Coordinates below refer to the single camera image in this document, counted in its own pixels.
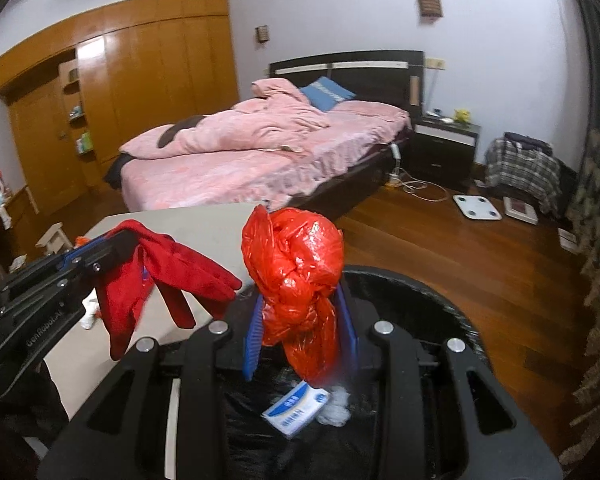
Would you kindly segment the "bed with pink sheet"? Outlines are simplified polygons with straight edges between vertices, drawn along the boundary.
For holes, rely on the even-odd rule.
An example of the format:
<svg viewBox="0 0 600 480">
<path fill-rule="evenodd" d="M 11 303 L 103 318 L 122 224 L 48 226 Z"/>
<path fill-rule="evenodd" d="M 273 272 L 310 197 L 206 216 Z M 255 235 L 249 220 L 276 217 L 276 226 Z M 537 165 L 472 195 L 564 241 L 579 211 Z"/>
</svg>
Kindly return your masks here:
<svg viewBox="0 0 600 480">
<path fill-rule="evenodd" d="M 328 116 L 332 125 L 310 133 L 299 154 L 249 150 L 134 158 L 120 171 L 124 203 L 130 211 L 253 202 L 277 209 L 371 165 L 411 127 L 406 110 L 379 102 L 344 102 Z"/>
</svg>

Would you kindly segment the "wooden wardrobe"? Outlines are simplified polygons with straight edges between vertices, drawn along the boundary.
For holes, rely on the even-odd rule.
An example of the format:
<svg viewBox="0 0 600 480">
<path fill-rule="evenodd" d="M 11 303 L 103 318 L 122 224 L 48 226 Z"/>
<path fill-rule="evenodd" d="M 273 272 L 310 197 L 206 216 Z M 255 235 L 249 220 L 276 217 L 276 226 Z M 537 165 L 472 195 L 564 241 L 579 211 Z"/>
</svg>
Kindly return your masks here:
<svg viewBox="0 0 600 480">
<path fill-rule="evenodd" d="M 228 0 L 125 0 L 0 55 L 0 98 L 46 214 L 97 188 L 120 146 L 238 100 Z"/>
</svg>

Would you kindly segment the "black headboard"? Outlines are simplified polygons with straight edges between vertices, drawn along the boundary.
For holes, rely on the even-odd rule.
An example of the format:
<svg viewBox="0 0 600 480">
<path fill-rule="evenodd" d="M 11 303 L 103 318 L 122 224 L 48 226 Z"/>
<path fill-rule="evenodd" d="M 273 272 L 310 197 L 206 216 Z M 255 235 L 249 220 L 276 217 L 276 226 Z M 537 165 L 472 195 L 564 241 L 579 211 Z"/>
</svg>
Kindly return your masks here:
<svg viewBox="0 0 600 480">
<path fill-rule="evenodd" d="M 417 122 L 424 106 L 424 70 L 422 51 L 367 50 L 274 62 L 268 66 L 268 76 L 287 78 L 297 87 L 325 76 L 358 100 L 400 107 Z"/>
</svg>

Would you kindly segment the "red glove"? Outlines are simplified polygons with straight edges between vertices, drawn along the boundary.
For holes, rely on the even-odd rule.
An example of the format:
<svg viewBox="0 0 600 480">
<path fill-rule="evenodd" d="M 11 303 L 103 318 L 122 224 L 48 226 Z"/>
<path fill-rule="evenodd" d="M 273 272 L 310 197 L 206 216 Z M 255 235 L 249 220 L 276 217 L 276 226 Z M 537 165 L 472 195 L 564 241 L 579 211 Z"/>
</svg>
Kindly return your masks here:
<svg viewBox="0 0 600 480">
<path fill-rule="evenodd" d="M 131 257 L 104 274 L 96 286 L 100 317 L 109 334 L 110 358 L 115 361 L 128 350 L 144 305 L 155 289 L 174 324 L 192 330 L 196 320 L 186 294 L 220 318 L 242 287 L 233 273 L 168 234 L 151 231 L 136 220 L 125 220 L 107 236 L 121 232 L 133 233 L 137 245 Z"/>
</svg>

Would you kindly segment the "wooden sideboard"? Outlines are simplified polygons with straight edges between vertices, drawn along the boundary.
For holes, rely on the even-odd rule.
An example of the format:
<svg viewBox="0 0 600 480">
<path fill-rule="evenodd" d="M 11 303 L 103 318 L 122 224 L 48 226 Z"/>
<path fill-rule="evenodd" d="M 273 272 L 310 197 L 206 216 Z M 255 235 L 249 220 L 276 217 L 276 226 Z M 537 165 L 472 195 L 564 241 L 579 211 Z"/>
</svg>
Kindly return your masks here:
<svg viewBox="0 0 600 480">
<path fill-rule="evenodd" d="M 6 212 L 12 219 L 9 229 L 4 227 L 0 217 L 0 281 L 8 273 L 15 258 L 26 255 L 33 260 L 38 254 L 36 242 L 36 213 L 29 188 L 25 186 L 15 193 L 5 204 Z"/>
</svg>

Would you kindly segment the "crumpled white tissue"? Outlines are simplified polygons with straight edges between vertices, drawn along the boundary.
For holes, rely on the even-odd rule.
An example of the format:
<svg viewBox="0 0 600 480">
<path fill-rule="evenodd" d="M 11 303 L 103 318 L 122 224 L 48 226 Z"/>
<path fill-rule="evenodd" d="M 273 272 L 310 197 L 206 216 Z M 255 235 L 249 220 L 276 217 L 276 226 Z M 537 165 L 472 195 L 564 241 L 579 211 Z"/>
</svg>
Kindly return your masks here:
<svg viewBox="0 0 600 480">
<path fill-rule="evenodd" d="M 329 393 L 329 400 L 316 415 L 316 420 L 323 426 L 341 428 L 351 418 L 349 411 L 350 393 L 343 386 L 333 386 Z"/>
</svg>

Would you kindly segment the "white bathroom scale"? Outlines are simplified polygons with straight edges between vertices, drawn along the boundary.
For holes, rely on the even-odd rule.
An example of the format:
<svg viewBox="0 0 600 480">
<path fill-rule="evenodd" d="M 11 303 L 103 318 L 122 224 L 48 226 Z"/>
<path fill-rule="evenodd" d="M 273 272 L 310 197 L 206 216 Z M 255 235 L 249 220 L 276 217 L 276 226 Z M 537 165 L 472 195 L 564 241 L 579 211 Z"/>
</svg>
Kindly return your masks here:
<svg viewBox="0 0 600 480">
<path fill-rule="evenodd" d="M 453 202 L 463 216 L 472 221 L 500 221 L 502 218 L 490 200 L 480 195 L 456 194 Z"/>
</svg>

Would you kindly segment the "red plastic bag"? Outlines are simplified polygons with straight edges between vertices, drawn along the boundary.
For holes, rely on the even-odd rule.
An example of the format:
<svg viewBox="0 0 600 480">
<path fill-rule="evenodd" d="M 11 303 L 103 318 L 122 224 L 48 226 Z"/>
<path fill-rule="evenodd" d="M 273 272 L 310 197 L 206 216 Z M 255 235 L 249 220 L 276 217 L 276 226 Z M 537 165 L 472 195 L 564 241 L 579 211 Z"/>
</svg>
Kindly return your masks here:
<svg viewBox="0 0 600 480">
<path fill-rule="evenodd" d="M 339 359 L 336 308 L 343 236 L 316 212 L 253 209 L 242 228 L 242 258 L 263 297 L 262 344 L 283 346 L 288 364 L 310 384 L 324 382 Z"/>
</svg>

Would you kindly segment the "white wooden stool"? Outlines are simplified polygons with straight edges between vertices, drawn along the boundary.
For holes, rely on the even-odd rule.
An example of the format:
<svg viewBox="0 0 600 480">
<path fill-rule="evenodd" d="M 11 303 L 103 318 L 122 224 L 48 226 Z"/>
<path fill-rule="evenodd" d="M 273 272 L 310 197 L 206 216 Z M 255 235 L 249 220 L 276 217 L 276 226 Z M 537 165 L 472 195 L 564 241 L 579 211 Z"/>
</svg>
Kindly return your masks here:
<svg viewBox="0 0 600 480">
<path fill-rule="evenodd" d="M 62 229 L 62 223 L 56 222 L 50 226 L 41 238 L 35 243 L 44 255 L 62 254 L 73 250 L 73 242 Z"/>
</svg>

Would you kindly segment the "blue white medicine box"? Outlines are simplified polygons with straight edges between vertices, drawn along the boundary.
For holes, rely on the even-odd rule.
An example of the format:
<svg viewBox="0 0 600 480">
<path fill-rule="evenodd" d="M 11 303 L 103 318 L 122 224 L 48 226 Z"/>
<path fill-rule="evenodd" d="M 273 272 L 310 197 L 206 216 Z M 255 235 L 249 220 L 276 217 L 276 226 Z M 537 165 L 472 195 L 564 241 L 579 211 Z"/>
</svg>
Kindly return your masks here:
<svg viewBox="0 0 600 480">
<path fill-rule="evenodd" d="M 299 382 L 262 413 L 262 418 L 284 437 L 292 438 L 327 404 L 330 393 Z"/>
</svg>

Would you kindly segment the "black nightstand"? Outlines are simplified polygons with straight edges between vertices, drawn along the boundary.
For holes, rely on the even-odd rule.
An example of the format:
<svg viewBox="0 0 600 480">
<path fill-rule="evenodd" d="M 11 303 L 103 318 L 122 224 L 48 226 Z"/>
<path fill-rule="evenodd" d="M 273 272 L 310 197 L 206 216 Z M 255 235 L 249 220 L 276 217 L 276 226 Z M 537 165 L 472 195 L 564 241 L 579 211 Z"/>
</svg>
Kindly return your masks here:
<svg viewBox="0 0 600 480">
<path fill-rule="evenodd" d="M 422 118 L 414 127 L 408 168 L 415 177 L 466 192 L 481 128 Z"/>
</svg>

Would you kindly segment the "black clothing on bed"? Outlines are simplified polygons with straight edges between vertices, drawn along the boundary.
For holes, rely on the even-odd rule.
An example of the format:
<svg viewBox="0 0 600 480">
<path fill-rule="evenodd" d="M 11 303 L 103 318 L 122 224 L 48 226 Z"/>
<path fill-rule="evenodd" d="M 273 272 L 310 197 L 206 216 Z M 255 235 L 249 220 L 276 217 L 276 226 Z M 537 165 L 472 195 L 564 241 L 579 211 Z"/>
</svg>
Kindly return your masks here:
<svg viewBox="0 0 600 480">
<path fill-rule="evenodd" d="M 116 191 L 120 191 L 122 189 L 122 169 L 126 164 L 132 162 L 132 160 L 134 160 L 132 155 L 128 153 L 120 153 L 112 162 L 104 177 L 104 181 L 110 186 L 110 188 Z"/>
</svg>

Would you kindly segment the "pink duvet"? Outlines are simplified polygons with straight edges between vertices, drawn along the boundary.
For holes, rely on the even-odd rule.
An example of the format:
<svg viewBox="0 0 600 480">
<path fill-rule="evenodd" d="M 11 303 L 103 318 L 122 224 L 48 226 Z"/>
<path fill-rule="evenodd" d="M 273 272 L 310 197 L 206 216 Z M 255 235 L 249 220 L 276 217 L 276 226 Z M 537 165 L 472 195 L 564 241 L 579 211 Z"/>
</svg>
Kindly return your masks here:
<svg viewBox="0 0 600 480">
<path fill-rule="evenodd" d="M 330 126 L 329 116 L 285 78 L 264 78 L 251 85 L 252 97 L 178 130 L 160 148 L 168 125 L 152 128 L 122 145 L 120 151 L 139 159 L 227 151 L 303 150 L 309 134 Z"/>
</svg>

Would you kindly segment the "blue pillow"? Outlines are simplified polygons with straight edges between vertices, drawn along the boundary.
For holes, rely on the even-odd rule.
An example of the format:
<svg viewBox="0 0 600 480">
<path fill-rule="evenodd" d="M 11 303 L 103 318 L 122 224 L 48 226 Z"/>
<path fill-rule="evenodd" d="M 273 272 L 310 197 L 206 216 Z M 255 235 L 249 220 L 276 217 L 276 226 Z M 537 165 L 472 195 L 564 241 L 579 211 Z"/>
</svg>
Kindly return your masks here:
<svg viewBox="0 0 600 480">
<path fill-rule="evenodd" d="M 325 76 L 302 87 L 300 91 L 313 107 L 324 113 L 329 112 L 336 105 L 351 101 L 356 97 L 354 92 L 341 87 L 340 84 Z"/>
</svg>

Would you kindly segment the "black trash bin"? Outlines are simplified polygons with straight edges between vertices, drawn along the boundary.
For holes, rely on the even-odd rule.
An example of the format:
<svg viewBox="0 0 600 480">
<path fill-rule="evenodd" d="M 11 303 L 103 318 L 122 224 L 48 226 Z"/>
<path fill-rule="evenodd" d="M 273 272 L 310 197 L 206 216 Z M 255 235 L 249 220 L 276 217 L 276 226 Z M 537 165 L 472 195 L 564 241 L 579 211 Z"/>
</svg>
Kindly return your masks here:
<svg viewBox="0 0 600 480">
<path fill-rule="evenodd" d="M 464 313 L 421 282 L 402 274 L 347 266 L 342 274 L 352 300 L 363 310 L 373 309 L 415 341 L 410 351 L 396 354 L 400 364 L 418 365 L 424 438 L 416 451 L 424 459 L 427 479 L 451 479 L 464 466 L 464 444 L 457 395 L 443 349 L 445 339 L 460 337 L 478 359 L 489 361 L 479 334 Z M 223 374 L 223 410 L 230 479 L 376 479 L 388 414 L 389 387 L 396 373 L 378 360 L 361 366 L 357 378 L 329 386 L 332 394 L 347 393 L 349 419 L 329 425 L 321 410 L 299 433 L 286 438 L 261 413 L 284 392 L 298 384 L 282 350 L 265 349 L 253 380 L 236 370 Z"/>
</svg>

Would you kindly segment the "wall lamp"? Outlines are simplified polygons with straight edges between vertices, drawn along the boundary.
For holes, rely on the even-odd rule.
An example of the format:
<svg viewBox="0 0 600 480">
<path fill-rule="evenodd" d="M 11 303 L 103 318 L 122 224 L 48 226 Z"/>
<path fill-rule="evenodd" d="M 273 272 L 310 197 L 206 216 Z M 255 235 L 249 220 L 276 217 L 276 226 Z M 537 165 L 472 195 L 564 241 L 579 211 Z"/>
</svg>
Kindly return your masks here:
<svg viewBox="0 0 600 480">
<path fill-rule="evenodd" d="M 422 18 L 442 18 L 442 3 L 441 0 L 417 0 L 419 13 Z"/>
<path fill-rule="evenodd" d="M 260 25 L 254 29 L 254 36 L 258 44 L 267 44 L 270 41 L 270 32 L 268 25 Z"/>
</svg>

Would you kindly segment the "yellow plush toy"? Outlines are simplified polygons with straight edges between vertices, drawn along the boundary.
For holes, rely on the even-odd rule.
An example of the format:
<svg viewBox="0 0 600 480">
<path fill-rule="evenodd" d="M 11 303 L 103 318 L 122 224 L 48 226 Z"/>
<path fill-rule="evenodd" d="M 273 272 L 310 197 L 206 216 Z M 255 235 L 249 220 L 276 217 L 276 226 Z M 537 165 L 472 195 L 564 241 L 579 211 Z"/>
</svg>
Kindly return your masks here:
<svg viewBox="0 0 600 480">
<path fill-rule="evenodd" d="M 453 115 L 454 122 L 462 125 L 471 123 L 471 112 L 467 108 L 456 108 Z"/>
</svg>

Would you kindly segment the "plaid bag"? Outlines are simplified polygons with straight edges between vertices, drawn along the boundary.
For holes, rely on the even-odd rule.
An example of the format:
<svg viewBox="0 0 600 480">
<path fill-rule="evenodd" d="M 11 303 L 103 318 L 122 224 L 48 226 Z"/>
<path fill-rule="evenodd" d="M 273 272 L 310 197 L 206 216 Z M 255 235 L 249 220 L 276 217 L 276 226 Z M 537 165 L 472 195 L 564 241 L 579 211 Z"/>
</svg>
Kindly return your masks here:
<svg viewBox="0 0 600 480">
<path fill-rule="evenodd" d="M 542 214 L 558 214 L 561 173 L 557 158 L 527 140 L 502 136 L 486 149 L 486 187 L 507 186 L 527 193 L 538 202 Z"/>
</svg>

